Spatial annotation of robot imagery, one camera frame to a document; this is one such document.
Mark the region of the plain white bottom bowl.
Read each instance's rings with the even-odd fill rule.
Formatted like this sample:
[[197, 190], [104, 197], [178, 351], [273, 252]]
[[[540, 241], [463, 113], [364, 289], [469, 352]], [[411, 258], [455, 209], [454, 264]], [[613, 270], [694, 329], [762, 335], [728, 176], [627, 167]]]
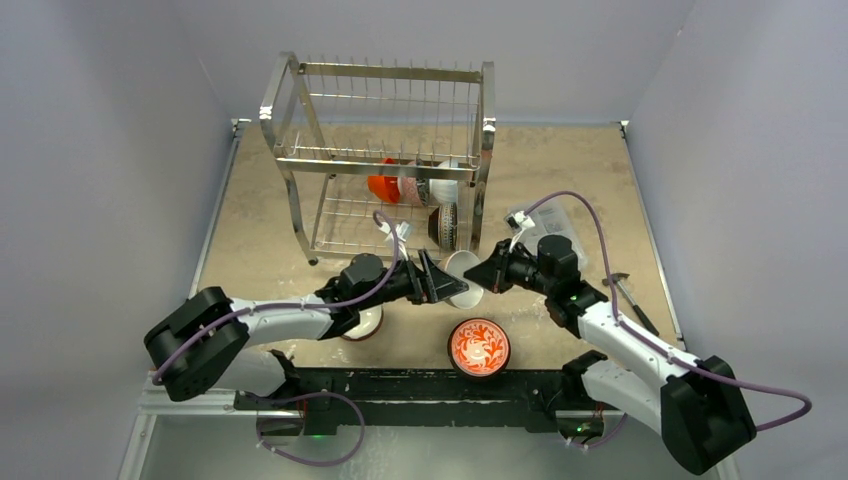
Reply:
[[484, 289], [475, 282], [464, 277], [464, 273], [481, 263], [476, 254], [467, 250], [459, 250], [439, 263], [439, 267], [446, 273], [462, 280], [466, 284], [466, 290], [446, 300], [454, 308], [469, 310], [479, 305], [482, 300]]

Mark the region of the white red-rimmed bowl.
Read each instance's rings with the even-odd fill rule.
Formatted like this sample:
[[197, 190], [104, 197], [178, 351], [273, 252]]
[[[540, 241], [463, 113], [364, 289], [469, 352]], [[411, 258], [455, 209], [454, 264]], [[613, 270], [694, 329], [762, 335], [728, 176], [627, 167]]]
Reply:
[[382, 306], [359, 311], [359, 323], [342, 335], [347, 341], [363, 341], [373, 336], [381, 327], [384, 318]]

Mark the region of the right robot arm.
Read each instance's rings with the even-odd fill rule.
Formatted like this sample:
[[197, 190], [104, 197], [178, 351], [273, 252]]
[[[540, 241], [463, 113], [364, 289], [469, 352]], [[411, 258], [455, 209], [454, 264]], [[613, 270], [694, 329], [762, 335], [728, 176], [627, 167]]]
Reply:
[[492, 293], [519, 286], [544, 296], [556, 325], [609, 356], [565, 375], [564, 399], [576, 407], [595, 400], [618, 408], [656, 432], [688, 472], [703, 474], [756, 438], [729, 364], [717, 356], [701, 360], [621, 313], [582, 278], [567, 238], [548, 235], [535, 253], [503, 240], [463, 276]]

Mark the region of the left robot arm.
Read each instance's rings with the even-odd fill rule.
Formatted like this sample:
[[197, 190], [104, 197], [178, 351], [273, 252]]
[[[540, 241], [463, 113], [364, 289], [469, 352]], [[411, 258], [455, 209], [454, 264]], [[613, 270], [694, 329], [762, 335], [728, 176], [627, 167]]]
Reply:
[[212, 388], [259, 394], [272, 408], [297, 399], [291, 363], [279, 354], [250, 357], [247, 349], [284, 340], [341, 337], [360, 323], [360, 313], [399, 299], [438, 304], [467, 292], [463, 279], [439, 267], [425, 250], [418, 261], [403, 257], [389, 266], [359, 254], [324, 287], [282, 301], [246, 301], [222, 288], [202, 289], [152, 328], [144, 346], [155, 366], [152, 381], [175, 402]]

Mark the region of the steel two-tier dish rack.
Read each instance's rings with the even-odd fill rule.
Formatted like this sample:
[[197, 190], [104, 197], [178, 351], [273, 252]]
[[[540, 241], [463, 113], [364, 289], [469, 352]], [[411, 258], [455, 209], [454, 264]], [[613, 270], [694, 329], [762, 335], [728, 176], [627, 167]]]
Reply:
[[368, 224], [376, 209], [414, 227], [411, 247], [453, 252], [427, 236], [428, 216], [440, 205], [384, 203], [368, 190], [372, 175], [456, 180], [456, 250], [479, 249], [496, 135], [493, 62], [302, 60], [281, 52], [259, 125], [310, 265], [359, 252], [388, 256]]

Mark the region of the red floral pattern bowl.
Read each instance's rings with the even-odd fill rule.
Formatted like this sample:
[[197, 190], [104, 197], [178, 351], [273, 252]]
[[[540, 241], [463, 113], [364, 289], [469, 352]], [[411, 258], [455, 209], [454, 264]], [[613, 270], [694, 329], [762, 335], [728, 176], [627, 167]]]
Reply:
[[449, 361], [459, 375], [484, 381], [506, 370], [512, 346], [500, 325], [485, 318], [470, 318], [451, 331], [447, 351]]

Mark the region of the clear plastic screw box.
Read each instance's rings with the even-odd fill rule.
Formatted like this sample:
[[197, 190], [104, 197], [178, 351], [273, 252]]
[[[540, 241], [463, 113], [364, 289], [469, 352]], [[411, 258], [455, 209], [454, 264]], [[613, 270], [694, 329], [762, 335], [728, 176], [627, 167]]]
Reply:
[[546, 202], [533, 210], [530, 218], [534, 223], [533, 227], [524, 230], [518, 241], [532, 255], [537, 254], [538, 243], [543, 237], [547, 235], [558, 235], [568, 238], [571, 241], [572, 250], [578, 258], [578, 268], [583, 269], [588, 265], [588, 257], [582, 248], [577, 232], [569, 216], [559, 203], [553, 201]]

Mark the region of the black hex key tool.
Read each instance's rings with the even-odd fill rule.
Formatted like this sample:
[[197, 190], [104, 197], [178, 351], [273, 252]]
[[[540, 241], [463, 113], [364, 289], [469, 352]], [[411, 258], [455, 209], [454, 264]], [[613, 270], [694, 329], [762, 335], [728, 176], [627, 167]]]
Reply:
[[639, 319], [642, 326], [648, 330], [651, 334], [658, 336], [659, 330], [655, 326], [655, 324], [651, 321], [649, 316], [645, 313], [645, 311], [641, 308], [639, 303], [634, 299], [630, 290], [626, 286], [626, 281], [629, 279], [630, 274], [625, 272], [616, 272], [611, 275], [611, 280], [608, 278], [602, 279], [602, 284], [606, 287], [615, 286], [620, 293], [624, 296], [626, 301], [632, 307], [634, 313]]

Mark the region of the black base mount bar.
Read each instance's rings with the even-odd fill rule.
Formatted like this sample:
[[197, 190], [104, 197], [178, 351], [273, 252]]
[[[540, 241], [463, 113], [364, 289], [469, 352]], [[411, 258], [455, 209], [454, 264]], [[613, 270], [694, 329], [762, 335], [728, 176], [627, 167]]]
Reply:
[[234, 399], [238, 411], [292, 413], [308, 435], [340, 426], [507, 427], [587, 442], [615, 427], [615, 409], [594, 401], [575, 370], [504, 370], [474, 380], [452, 369], [302, 368], [264, 400]]

